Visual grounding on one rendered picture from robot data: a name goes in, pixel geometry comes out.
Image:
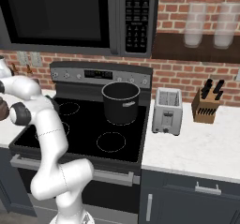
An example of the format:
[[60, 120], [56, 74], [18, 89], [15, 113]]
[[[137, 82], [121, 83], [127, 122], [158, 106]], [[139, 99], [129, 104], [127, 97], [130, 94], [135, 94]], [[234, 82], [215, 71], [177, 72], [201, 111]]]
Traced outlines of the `black microwave oven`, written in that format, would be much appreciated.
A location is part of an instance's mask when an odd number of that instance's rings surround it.
[[0, 0], [0, 49], [149, 57], [158, 0]]

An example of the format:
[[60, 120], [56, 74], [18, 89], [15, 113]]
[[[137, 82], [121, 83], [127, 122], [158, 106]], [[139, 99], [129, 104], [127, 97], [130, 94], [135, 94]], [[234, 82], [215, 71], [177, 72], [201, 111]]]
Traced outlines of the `black and steel stove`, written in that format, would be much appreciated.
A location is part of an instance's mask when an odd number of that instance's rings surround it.
[[[67, 135], [68, 150], [59, 159], [64, 164], [74, 159], [89, 159], [95, 170], [141, 177], [144, 139], [147, 127], [153, 69], [118, 64], [53, 62], [54, 101]], [[138, 116], [127, 125], [113, 125], [104, 115], [102, 87], [109, 82], [130, 78], [141, 90]], [[131, 187], [91, 181], [82, 193], [85, 209], [96, 224], [138, 224], [140, 184]]]

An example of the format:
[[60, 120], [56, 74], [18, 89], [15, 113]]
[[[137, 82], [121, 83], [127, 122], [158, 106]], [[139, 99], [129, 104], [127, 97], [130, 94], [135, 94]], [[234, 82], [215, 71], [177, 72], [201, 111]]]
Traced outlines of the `wooden knife block with knives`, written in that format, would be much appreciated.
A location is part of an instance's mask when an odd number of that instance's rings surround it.
[[220, 98], [223, 94], [221, 87], [223, 80], [219, 80], [213, 86], [213, 80], [208, 79], [203, 88], [200, 88], [191, 103], [193, 121], [197, 123], [213, 124], [216, 111], [220, 105]]

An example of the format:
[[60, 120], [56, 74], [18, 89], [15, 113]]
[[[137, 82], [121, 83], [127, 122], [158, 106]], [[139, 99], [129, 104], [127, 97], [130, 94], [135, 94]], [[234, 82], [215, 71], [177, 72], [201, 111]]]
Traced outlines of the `clear glass jar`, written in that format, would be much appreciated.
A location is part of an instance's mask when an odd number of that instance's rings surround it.
[[189, 48], [198, 48], [202, 42], [206, 7], [200, 2], [191, 2], [188, 6], [184, 42]]
[[226, 50], [233, 43], [233, 36], [240, 16], [240, 3], [222, 3], [214, 34], [214, 46]]

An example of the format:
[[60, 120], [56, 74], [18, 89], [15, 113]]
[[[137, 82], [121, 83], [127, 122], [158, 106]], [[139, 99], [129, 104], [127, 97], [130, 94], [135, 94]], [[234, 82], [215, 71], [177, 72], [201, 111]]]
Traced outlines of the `dark wooden wall shelf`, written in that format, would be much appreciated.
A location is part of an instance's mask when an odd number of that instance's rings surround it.
[[240, 64], [240, 36], [233, 38], [227, 50], [220, 50], [214, 47], [213, 35], [203, 35], [198, 48], [188, 48], [183, 34], [157, 33], [152, 58]]

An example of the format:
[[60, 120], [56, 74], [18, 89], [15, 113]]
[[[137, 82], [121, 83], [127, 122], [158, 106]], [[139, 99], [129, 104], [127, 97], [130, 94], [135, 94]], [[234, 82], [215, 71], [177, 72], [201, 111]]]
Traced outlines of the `dark grey cupboard door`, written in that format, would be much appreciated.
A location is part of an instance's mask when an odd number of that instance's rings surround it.
[[[148, 194], [153, 194], [149, 222]], [[240, 224], [240, 201], [195, 191], [143, 188], [139, 224]]]

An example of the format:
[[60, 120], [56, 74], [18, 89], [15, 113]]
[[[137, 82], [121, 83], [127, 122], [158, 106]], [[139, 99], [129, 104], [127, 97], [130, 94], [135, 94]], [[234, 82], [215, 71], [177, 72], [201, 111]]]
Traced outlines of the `brown kettle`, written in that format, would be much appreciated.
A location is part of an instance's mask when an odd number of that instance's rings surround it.
[[7, 119], [9, 116], [8, 104], [0, 97], [0, 121]]

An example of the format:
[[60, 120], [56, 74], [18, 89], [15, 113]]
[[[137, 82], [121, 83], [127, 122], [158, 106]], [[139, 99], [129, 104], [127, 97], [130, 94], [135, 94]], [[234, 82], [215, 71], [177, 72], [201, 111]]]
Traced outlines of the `black cooking pot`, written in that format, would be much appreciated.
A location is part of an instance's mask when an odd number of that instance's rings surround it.
[[106, 119], [115, 125], [126, 125], [135, 121], [140, 92], [140, 88], [130, 82], [106, 84], [101, 90]]

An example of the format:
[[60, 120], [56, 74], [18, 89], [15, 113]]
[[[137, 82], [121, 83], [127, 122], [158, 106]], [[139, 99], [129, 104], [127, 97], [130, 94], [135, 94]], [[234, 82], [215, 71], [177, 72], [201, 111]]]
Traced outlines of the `dark grey base cabinet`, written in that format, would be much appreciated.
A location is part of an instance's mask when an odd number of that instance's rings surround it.
[[0, 199], [8, 213], [14, 212], [36, 217], [23, 181], [17, 169], [11, 166], [10, 160], [10, 151], [0, 148]]

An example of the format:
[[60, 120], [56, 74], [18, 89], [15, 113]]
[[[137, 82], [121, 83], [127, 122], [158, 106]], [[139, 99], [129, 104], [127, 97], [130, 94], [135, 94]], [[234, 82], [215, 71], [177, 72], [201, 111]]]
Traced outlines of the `dark grey drawer front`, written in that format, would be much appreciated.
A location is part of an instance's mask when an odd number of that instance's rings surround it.
[[221, 196], [240, 201], [240, 184], [219, 180], [204, 179], [166, 172], [142, 170], [142, 185], [154, 188], [174, 188], [178, 190], [194, 191], [195, 186], [219, 189]]

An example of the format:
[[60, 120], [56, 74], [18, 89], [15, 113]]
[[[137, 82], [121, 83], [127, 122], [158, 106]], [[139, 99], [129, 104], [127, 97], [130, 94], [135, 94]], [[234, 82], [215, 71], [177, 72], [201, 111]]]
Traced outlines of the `silver toaster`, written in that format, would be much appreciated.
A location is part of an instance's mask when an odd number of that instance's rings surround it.
[[180, 134], [183, 118], [182, 93], [180, 89], [159, 87], [153, 112], [152, 132]]

